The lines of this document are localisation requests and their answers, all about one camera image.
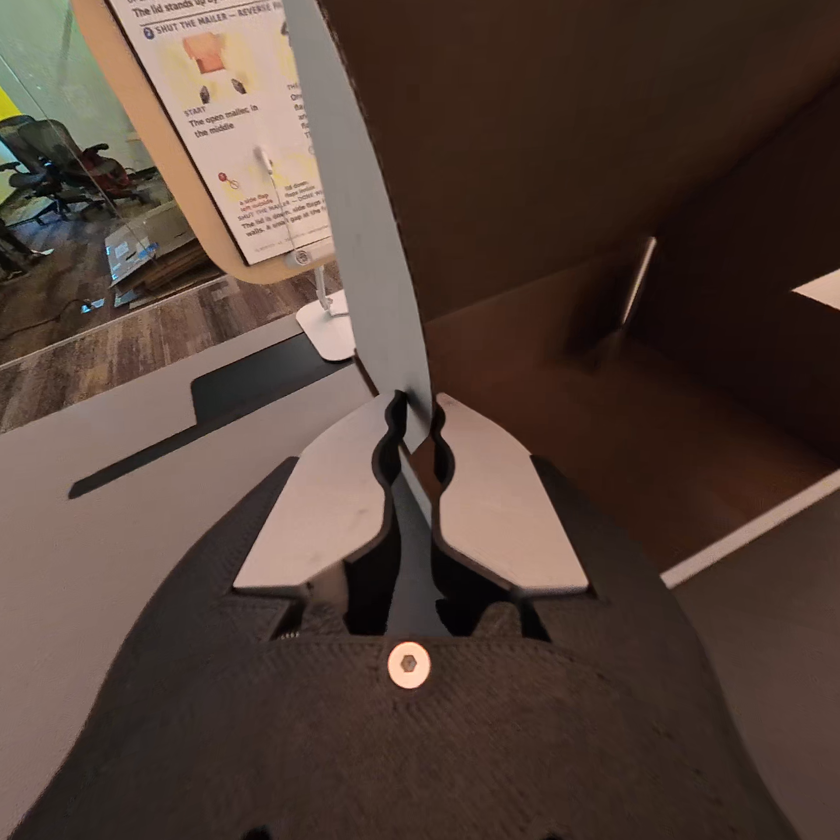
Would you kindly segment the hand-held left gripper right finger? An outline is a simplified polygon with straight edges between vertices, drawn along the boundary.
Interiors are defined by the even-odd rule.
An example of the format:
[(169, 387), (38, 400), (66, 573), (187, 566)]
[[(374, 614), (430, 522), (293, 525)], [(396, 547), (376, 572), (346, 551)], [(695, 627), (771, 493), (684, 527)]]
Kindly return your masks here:
[(444, 392), (431, 429), (437, 544), (512, 595), (577, 595), (589, 580), (530, 451)]

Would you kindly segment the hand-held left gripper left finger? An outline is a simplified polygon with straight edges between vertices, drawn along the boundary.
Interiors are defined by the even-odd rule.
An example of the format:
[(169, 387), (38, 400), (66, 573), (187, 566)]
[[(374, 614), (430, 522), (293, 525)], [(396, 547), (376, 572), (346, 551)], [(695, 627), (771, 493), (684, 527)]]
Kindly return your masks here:
[(330, 426), (292, 467), (233, 588), (303, 601), (349, 601), (348, 568), (381, 545), (401, 472), (404, 392), (378, 395)]

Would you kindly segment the white cardboard mailer box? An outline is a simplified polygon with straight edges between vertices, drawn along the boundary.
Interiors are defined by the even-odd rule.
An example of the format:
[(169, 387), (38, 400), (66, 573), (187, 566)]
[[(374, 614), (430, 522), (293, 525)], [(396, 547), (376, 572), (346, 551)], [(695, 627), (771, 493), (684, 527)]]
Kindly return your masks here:
[(838, 471), (838, 2), (286, 2), (362, 370), (663, 571)]

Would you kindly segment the flattened cardboard pile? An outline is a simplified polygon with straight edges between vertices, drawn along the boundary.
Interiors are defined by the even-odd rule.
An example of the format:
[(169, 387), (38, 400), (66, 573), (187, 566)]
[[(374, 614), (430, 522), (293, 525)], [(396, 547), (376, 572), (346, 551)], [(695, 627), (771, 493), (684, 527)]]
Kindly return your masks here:
[(175, 201), (132, 217), (104, 248), (115, 308), (140, 308), (223, 275)]

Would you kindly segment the office chair with red seat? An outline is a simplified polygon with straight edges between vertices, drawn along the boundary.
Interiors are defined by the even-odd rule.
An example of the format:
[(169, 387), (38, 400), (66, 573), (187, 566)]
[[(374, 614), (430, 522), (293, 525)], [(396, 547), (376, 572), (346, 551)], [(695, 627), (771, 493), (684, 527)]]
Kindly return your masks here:
[(124, 199), (151, 206), (150, 195), (132, 182), (122, 164), (102, 154), (108, 149), (107, 143), (86, 149), (59, 147), (62, 155), (56, 160), (56, 167), (62, 180), (109, 203)]

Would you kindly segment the grey mesh office chair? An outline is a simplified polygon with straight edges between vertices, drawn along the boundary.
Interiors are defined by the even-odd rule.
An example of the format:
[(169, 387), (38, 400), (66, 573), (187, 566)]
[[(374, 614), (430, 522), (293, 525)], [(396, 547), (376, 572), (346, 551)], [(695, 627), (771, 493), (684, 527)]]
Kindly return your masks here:
[(55, 167), (49, 161), (43, 161), (30, 144), (23, 140), (21, 129), (35, 123), (28, 115), (14, 115), (1, 121), (1, 141), (13, 156), (10, 162), (1, 163), (1, 172), (9, 173), (9, 185), (15, 190), (24, 190), (34, 197), (48, 198), (46, 209), (34, 216), (39, 225), (44, 225), (42, 216), (54, 213), (62, 220), (70, 217), (70, 205), (65, 196), (65, 184), (61, 181)]

